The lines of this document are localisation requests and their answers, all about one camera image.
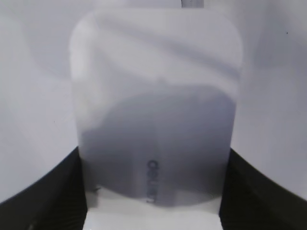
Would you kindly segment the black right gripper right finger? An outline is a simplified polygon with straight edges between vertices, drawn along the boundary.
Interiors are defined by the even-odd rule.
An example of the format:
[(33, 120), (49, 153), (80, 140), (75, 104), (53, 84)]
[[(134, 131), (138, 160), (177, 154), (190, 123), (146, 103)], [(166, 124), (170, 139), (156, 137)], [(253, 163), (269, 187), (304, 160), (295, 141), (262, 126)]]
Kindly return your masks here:
[(224, 230), (305, 230), (307, 202), (230, 150), (219, 209)]

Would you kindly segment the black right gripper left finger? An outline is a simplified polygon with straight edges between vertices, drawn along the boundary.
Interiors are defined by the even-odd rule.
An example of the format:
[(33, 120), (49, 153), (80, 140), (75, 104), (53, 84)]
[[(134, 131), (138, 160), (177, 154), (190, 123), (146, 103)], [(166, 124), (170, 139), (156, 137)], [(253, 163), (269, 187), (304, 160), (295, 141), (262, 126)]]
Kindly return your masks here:
[(75, 148), (30, 187), (0, 204), (1, 230), (81, 230), (88, 211)]

